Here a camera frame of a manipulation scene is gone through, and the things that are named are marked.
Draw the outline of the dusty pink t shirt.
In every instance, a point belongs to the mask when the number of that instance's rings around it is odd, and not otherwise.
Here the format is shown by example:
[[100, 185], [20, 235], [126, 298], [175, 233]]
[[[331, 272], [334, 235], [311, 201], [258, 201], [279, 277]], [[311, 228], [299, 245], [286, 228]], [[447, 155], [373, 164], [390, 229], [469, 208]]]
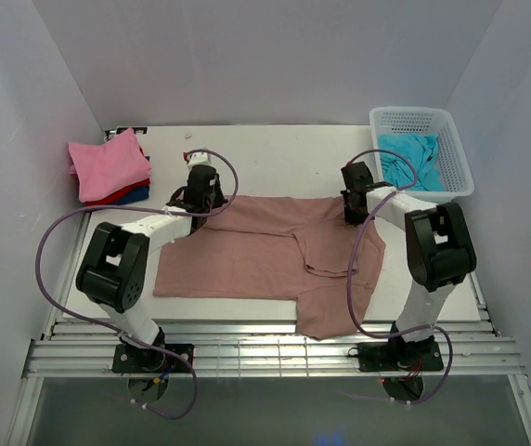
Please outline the dusty pink t shirt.
[[297, 333], [349, 335], [365, 316], [384, 251], [375, 226], [361, 232], [344, 222], [341, 197], [238, 196], [162, 248], [153, 294], [291, 300]]

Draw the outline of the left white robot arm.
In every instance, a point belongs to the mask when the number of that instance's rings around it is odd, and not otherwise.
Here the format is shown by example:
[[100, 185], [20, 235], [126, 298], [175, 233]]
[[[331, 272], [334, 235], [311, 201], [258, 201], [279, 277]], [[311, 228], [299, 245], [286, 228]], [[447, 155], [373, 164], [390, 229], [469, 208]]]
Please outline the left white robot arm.
[[163, 212], [123, 225], [98, 224], [76, 275], [76, 288], [97, 304], [118, 328], [125, 354], [145, 371], [165, 360], [162, 329], [140, 302], [149, 255], [196, 232], [205, 215], [227, 203], [216, 169], [199, 162], [187, 184]]

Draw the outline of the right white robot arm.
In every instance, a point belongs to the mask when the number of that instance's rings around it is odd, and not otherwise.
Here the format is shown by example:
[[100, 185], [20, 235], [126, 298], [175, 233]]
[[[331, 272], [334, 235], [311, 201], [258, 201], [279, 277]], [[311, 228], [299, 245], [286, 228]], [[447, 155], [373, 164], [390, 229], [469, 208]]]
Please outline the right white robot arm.
[[362, 372], [439, 372], [444, 369], [434, 326], [449, 295], [476, 268], [464, 214], [456, 203], [419, 200], [373, 180], [363, 162], [341, 169], [344, 221], [365, 230], [380, 217], [405, 232], [411, 286], [390, 337], [356, 345]]

